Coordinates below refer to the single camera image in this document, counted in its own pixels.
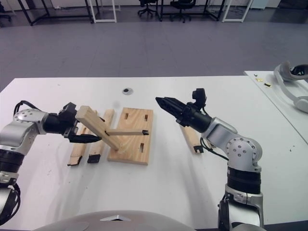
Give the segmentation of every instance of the desk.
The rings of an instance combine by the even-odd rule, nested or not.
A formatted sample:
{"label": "desk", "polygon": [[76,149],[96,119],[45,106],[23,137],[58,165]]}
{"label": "desk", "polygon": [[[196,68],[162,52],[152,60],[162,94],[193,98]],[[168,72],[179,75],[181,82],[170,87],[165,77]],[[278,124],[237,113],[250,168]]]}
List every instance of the desk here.
{"label": "desk", "polygon": [[[122,94],[127,87],[132,95]],[[108,150],[98,164],[88,164],[88,147],[80,165],[68,167],[72,144],[56,134],[37,136],[19,171],[22,205],[1,228],[32,230],[77,214],[121,209],[159,213],[196,229],[217,227],[226,162],[208,152],[192,155],[175,118],[155,101],[191,101],[196,88],[205,88],[211,116],[263,147],[265,224],[307,220],[308,145],[247,76],[16,78],[0,93],[0,129],[12,121],[20,100],[47,112],[68,102],[100,113],[114,108],[115,122],[122,107],[148,108],[154,110],[152,143],[148,166],[108,162]]]}
{"label": "desk", "polygon": [[[219,21],[220,19],[220,16],[221,16],[221,13],[222,13],[222,10],[223,10],[223,7],[225,5],[225,1],[226,0],[222,0],[222,3],[220,5],[220,9],[219,9],[219,12],[218,12],[218,15],[214,15],[212,12],[208,11],[207,8],[208,8],[208,5],[209,5],[209,0],[206,0],[205,2],[205,5],[204,5],[204,9],[203,9],[203,12],[202,13],[189,13],[190,15],[210,15],[212,16],[213,18],[216,19],[216,21]],[[160,13],[158,15],[159,17],[159,20],[162,22],[163,21],[163,16],[164,15],[171,15],[173,13],[164,13],[164,0],[161,0],[161,5],[160,5]]]}
{"label": "desk", "polygon": [[[292,100],[285,96],[274,73],[272,71],[245,71],[245,74],[260,88],[308,144],[308,114],[295,108]],[[264,82],[257,82],[256,78],[262,78],[264,82],[271,84],[271,87],[264,86]],[[305,80],[285,82],[285,85],[296,96],[308,95],[308,83]]]}
{"label": "desk", "polygon": [[[51,14],[50,14],[50,12],[49,12],[49,10],[48,10],[46,4],[45,4],[45,1],[44,1],[44,0],[41,0],[41,1],[42,1],[42,3],[43,3],[43,6],[44,6],[44,9],[45,9],[46,13],[43,14],[42,16],[40,16],[40,17],[37,17],[35,20],[32,21],[32,20],[30,19],[30,17],[29,17],[29,14],[28,14],[27,10],[25,9],[25,7],[24,7],[22,1],[21,1],[21,0],[18,0],[18,2],[19,2],[19,4],[20,4],[20,7],[21,7],[22,11],[24,12],[24,14],[25,14],[25,16],[26,16],[26,18],[27,18],[27,20],[28,20],[28,22],[29,22],[29,24],[30,24],[31,26],[33,26],[33,24],[36,23],[37,21],[39,21],[39,20],[41,20],[41,19],[46,19],[46,18],[49,18],[49,19],[50,19],[50,18],[80,18],[80,17],[89,17],[90,22],[91,22],[91,23],[94,23],[93,18],[92,18],[92,15],[91,15],[91,13],[90,13],[88,0],[85,0],[86,8],[87,8],[88,14],[86,14],[86,15],[62,15],[62,16],[61,16],[61,15],[59,15],[59,16],[57,16],[57,15],[51,16]],[[97,2],[97,0],[95,0],[95,1],[96,1],[97,10],[98,10],[98,12],[99,12],[98,2]]]}

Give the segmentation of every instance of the wooden board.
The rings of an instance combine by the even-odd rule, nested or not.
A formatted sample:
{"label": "wooden board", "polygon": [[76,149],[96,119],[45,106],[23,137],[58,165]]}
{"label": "wooden board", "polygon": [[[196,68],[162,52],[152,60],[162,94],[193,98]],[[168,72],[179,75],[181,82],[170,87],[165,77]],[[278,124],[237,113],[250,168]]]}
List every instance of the wooden board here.
{"label": "wooden board", "polygon": [[153,110],[123,108],[117,129],[145,129],[148,136],[118,136],[121,147],[118,151],[111,149],[108,160],[140,165],[148,165]]}
{"label": "wooden board", "polygon": [[75,118],[83,125],[89,128],[95,135],[102,138],[111,148],[118,150],[121,142],[117,136],[108,136],[106,129],[108,126],[95,114],[89,106],[81,106],[77,111]]}
{"label": "wooden board", "polygon": [[[83,125],[81,130],[78,132],[78,135],[90,134],[90,133],[91,131]],[[86,143],[74,143],[73,150],[67,166],[79,165],[79,162],[86,150],[86,147],[87,147]]]}
{"label": "wooden board", "polygon": [[180,128],[191,152],[195,154],[203,153],[203,147],[200,144],[200,137],[198,137],[197,132],[188,126],[183,127],[180,125]]}
{"label": "wooden board", "polygon": [[[111,126],[115,111],[114,109],[107,109],[104,113],[103,119],[105,120],[105,124],[107,127]],[[101,157],[101,154],[105,147],[104,141],[95,142],[89,152],[88,163],[98,163]]]}

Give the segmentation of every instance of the black cable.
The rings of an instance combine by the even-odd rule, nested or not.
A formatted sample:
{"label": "black cable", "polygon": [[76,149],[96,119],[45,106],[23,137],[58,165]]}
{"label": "black cable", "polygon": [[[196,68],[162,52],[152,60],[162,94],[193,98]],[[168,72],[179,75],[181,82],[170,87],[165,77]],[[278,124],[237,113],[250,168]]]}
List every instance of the black cable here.
{"label": "black cable", "polygon": [[202,107],[202,111],[204,112],[204,114],[207,115],[207,112],[205,111],[204,107]]}
{"label": "black cable", "polygon": [[223,159],[229,161],[229,159],[228,159],[227,157],[225,157],[225,156],[223,156],[223,155],[221,155],[221,154],[218,154],[218,153],[215,152],[212,148],[207,147],[207,145],[205,144],[205,142],[204,142],[204,140],[203,140],[202,137],[200,138],[200,144],[201,144],[201,146],[202,146],[203,148],[205,148],[205,149],[208,150],[209,152],[211,152],[211,153],[213,153],[213,154],[215,154],[215,155],[217,155],[217,156],[219,156],[219,157],[221,157],[221,158],[223,158]]}
{"label": "black cable", "polygon": [[32,103],[29,103],[28,101],[26,100],[21,100],[18,104],[16,104],[15,108],[14,108],[14,114],[15,115],[18,111],[19,111],[19,107],[22,106],[23,104],[31,107],[31,108],[34,108],[34,109],[37,109],[39,110],[36,106],[34,106]]}
{"label": "black cable", "polygon": [[18,192],[18,194],[20,195],[20,188],[18,186],[18,184],[16,183],[13,188]]}
{"label": "black cable", "polygon": [[21,203],[20,192],[16,191],[16,195],[17,195],[17,201],[16,201],[15,206],[17,205],[17,207],[16,207],[15,211],[12,213],[12,215],[10,216],[10,218],[8,220],[12,219],[15,216],[15,214],[18,212],[19,207],[20,207],[20,203]]}
{"label": "black cable", "polygon": [[16,213],[18,212],[18,210],[19,210],[19,208],[20,208],[20,204],[21,204],[21,199],[20,199],[20,188],[19,188],[18,184],[15,184],[15,185],[13,186],[13,188],[14,188],[14,192],[13,192],[13,193],[16,194],[16,197],[17,197],[16,203],[15,203],[15,205],[14,205],[14,207],[16,207],[16,209],[15,209],[15,211],[14,211],[8,218],[6,218],[5,220],[2,220],[2,221],[0,222],[0,225],[5,224],[5,223],[8,222],[10,219],[12,219],[12,218],[16,215]]}

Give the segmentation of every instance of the white wall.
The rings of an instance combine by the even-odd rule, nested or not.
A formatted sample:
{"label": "white wall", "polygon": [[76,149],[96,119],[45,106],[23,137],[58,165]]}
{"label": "white wall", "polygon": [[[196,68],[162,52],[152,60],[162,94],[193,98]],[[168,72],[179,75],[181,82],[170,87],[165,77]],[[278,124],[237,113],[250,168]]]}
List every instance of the white wall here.
{"label": "white wall", "polygon": [[[19,5],[19,3],[18,3],[17,0],[8,0],[8,1],[10,2],[10,5],[11,5],[11,7],[12,7],[14,10],[21,10],[21,7],[20,7],[20,5]],[[29,9],[29,8],[28,8],[28,5],[27,5],[27,3],[26,3],[26,0],[21,0],[21,2],[24,4],[24,6],[25,6],[26,9]],[[9,5],[8,5],[8,3],[7,3],[6,0],[1,0],[1,4],[4,6],[4,9],[5,9],[6,11],[8,11],[8,10],[10,9],[10,8],[9,8]]]}
{"label": "white wall", "polygon": [[269,0],[266,7],[277,7],[280,2],[281,2],[281,0]]}

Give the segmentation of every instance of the wooden block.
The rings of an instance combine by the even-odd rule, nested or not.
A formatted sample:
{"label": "wooden block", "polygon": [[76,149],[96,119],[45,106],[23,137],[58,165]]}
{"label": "wooden block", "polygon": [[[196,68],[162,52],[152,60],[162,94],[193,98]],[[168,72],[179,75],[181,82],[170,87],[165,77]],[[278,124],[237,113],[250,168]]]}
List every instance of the wooden block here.
{"label": "wooden block", "polygon": [[109,161],[148,165],[153,110],[123,108],[117,129],[146,129],[148,136],[118,136],[121,147],[110,150]]}
{"label": "wooden block", "polygon": [[81,106],[75,118],[89,128],[95,135],[102,138],[112,149],[118,150],[121,142],[117,136],[108,136],[105,131],[108,126],[97,116],[89,106]]}
{"label": "wooden block", "polygon": [[197,132],[191,127],[183,127],[180,125],[184,138],[188,147],[192,153],[203,153],[203,147],[200,143],[200,137],[197,136]]}
{"label": "wooden block", "polygon": [[106,133],[109,136],[146,136],[149,131],[143,129],[107,129]]}
{"label": "wooden block", "polygon": [[[104,113],[103,119],[105,120],[105,124],[107,127],[111,126],[112,119],[114,117],[115,111],[114,109],[107,109]],[[104,150],[105,147],[105,142],[104,141],[97,141],[92,145],[92,148],[89,152],[89,158],[88,158],[88,163],[98,163],[101,154]]]}
{"label": "wooden block", "polygon": [[[78,132],[78,135],[81,134],[90,134],[90,130],[83,125],[80,132]],[[69,159],[67,166],[79,165],[79,162],[86,150],[86,147],[87,147],[86,143],[74,143],[71,157]]]}

